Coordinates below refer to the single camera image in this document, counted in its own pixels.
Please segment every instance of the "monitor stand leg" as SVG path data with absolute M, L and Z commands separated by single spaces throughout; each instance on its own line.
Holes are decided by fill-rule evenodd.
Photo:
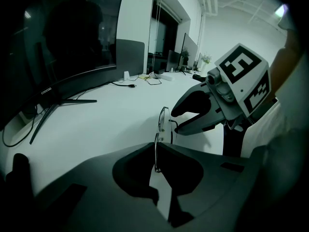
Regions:
M 46 114 L 44 114 L 43 118 L 40 120 L 37 128 L 35 129 L 31 140 L 30 140 L 30 144 L 32 144 L 35 136 L 38 134 L 40 128 L 42 127 L 42 125 L 44 124 L 44 122 L 48 119 L 48 117 L 50 116 L 50 114 L 59 106 L 62 104 L 69 104 L 69 103 L 95 103 L 97 102 L 97 100 L 73 100 L 73 99 L 66 99 L 66 100 L 60 100 L 58 103 L 54 103 L 46 112 Z

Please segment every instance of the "person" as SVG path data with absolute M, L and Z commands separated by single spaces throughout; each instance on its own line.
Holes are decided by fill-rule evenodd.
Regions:
M 270 102 L 275 98 L 275 94 L 294 71 L 304 54 L 304 48 L 299 41 L 297 29 L 289 11 L 284 14 L 278 26 L 287 30 L 287 38 L 284 48 L 277 52 L 270 66 L 271 92 L 265 102 Z M 255 124 L 248 127 L 242 141 L 241 157 L 250 157 L 254 148 L 267 145 L 271 139 L 288 132 L 293 127 L 286 111 L 287 109 L 282 108 L 281 100 L 278 99 L 278 102 Z

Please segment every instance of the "ceiling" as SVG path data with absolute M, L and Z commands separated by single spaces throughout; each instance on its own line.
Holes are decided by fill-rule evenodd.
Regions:
M 201 5 L 205 7 L 208 15 L 215 14 L 215 2 L 211 0 L 211 10 L 208 8 L 207 0 L 199 0 Z M 270 25 L 274 26 L 276 29 L 280 30 L 284 33 L 279 27 L 278 22 L 280 18 L 275 14 L 276 9 L 281 6 L 280 0 L 217 0 L 218 1 L 218 14 L 220 14 L 220 9 L 224 7 L 232 7 L 238 10 L 242 10 L 244 12 L 250 13 L 254 15 L 251 21 L 256 19 L 262 19 L 268 22 Z

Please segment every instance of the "desk surface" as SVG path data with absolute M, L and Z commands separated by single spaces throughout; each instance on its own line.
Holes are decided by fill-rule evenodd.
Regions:
M 12 170 L 14 154 L 26 155 L 30 161 L 32 188 L 36 195 L 56 178 L 91 157 L 153 142 L 163 106 L 171 111 L 178 99 L 199 83 L 190 74 L 168 74 L 173 75 L 175 81 L 161 80 L 161 85 L 151 86 L 139 78 L 135 82 L 124 83 L 135 84 L 135 88 L 109 84 L 90 90 L 81 97 L 96 99 L 97 103 L 58 107 L 40 129 L 32 145 L 29 141 L 34 130 L 22 143 L 9 149 L 6 174 Z M 149 82 L 158 83 L 158 80 L 151 79 Z M 185 113 L 174 119 L 180 124 L 194 115 Z M 25 133 L 16 135 L 12 143 Z M 221 155 L 223 125 L 196 135 L 174 136 L 174 144 Z

